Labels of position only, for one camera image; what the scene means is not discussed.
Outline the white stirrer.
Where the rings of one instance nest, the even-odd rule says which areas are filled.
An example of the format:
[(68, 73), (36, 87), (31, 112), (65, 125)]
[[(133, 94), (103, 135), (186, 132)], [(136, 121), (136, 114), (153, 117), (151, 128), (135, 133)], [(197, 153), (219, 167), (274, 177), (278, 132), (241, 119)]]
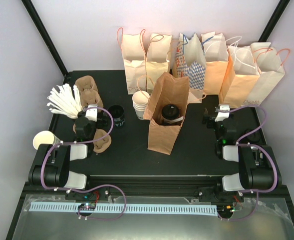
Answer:
[(174, 123), (177, 123), (177, 122), (180, 122), (180, 121), (182, 121), (184, 119), (184, 117), (183, 116), (181, 116), (181, 117), (179, 117), (179, 118), (176, 118), (176, 119), (173, 119), (173, 120), (170, 120), (170, 121), (168, 121), (167, 122), (167, 124), (174, 124)]

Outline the black cup lid stack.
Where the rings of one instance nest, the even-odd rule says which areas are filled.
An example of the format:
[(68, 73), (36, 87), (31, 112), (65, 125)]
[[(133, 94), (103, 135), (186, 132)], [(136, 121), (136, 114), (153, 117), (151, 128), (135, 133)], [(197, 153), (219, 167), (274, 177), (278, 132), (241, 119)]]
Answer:
[(249, 142), (252, 144), (258, 144), (261, 140), (260, 134), (258, 133), (258, 131), (246, 136), (244, 138), (244, 142)]

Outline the brown kraft paper bag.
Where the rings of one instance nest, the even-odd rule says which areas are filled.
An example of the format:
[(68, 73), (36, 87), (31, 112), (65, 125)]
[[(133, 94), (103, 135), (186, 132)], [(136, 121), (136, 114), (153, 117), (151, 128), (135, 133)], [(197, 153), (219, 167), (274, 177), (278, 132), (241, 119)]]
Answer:
[(149, 120), (148, 149), (170, 155), (185, 119), (190, 81), (164, 72), (147, 97), (143, 119)]

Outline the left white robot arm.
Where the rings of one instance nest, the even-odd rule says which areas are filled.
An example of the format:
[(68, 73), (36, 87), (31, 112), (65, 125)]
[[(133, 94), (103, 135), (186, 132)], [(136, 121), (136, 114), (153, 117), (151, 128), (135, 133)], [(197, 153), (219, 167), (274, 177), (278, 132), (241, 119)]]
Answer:
[(41, 143), (28, 174), (28, 181), (33, 186), (45, 189), (76, 189), (84, 200), (94, 194), (93, 185), (87, 183), (87, 176), (70, 170), (74, 160), (85, 159), (93, 153), (93, 139), (106, 140), (105, 133), (99, 133), (103, 127), (111, 126), (107, 114), (98, 113), (93, 118), (88, 113), (79, 114), (74, 121), (74, 140), (71, 144)]

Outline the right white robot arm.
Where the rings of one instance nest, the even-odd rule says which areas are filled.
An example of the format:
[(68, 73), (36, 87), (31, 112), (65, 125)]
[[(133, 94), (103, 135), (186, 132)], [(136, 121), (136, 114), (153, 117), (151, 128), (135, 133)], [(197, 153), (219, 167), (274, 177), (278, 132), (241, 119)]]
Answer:
[(222, 184), (214, 188), (217, 200), (224, 202), (235, 191), (268, 193), (282, 185), (273, 149), (265, 141), (254, 107), (205, 109), (202, 123), (214, 131), (216, 156), (238, 165), (234, 174), (223, 176)]

